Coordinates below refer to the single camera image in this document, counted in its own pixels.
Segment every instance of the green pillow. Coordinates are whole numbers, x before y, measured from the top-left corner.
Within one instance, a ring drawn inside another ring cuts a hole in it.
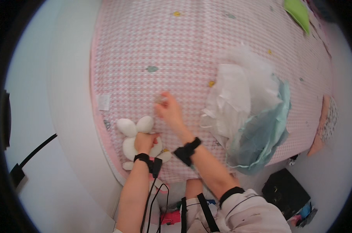
[[[300,0],[285,0],[283,7],[292,18],[309,34],[308,9]]]

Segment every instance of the mattress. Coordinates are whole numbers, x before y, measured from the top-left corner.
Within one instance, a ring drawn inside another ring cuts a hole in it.
[[[199,120],[219,54],[240,43],[272,62],[276,75],[290,84],[289,137],[269,164],[308,149],[322,97],[332,90],[326,38],[315,17],[306,35],[281,0],[104,0],[92,43],[90,83],[97,132],[113,173],[122,184],[128,176],[122,169],[128,161],[122,151],[125,136],[115,126],[120,118],[137,122],[150,115],[163,147],[174,151],[181,146],[154,115],[154,100],[162,91],[177,98],[187,126],[224,162],[224,149],[199,127]],[[102,96],[108,98],[106,110],[99,107]],[[163,164],[159,178],[172,183],[198,176],[173,157]]]

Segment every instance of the shirt sleeve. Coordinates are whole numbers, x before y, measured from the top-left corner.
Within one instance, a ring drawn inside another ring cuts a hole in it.
[[[281,211],[252,189],[233,193],[220,205],[230,232],[291,233]]]

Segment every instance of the teal cloth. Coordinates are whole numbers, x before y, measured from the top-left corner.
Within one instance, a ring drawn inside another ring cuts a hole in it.
[[[291,108],[290,86],[275,75],[273,78],[279,82],[278,97],[282,102],[273,109],[250,117],[241,132],[235,135],[226,154],[227,164],[246,175],[260,171],[289,135],[286,123]]]

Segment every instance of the black box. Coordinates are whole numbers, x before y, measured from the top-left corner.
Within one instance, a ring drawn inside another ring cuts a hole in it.
[[[286,169],[270,175],[262,189],[263,197],[281,210],[289,220],[310,200],[310,196]]]

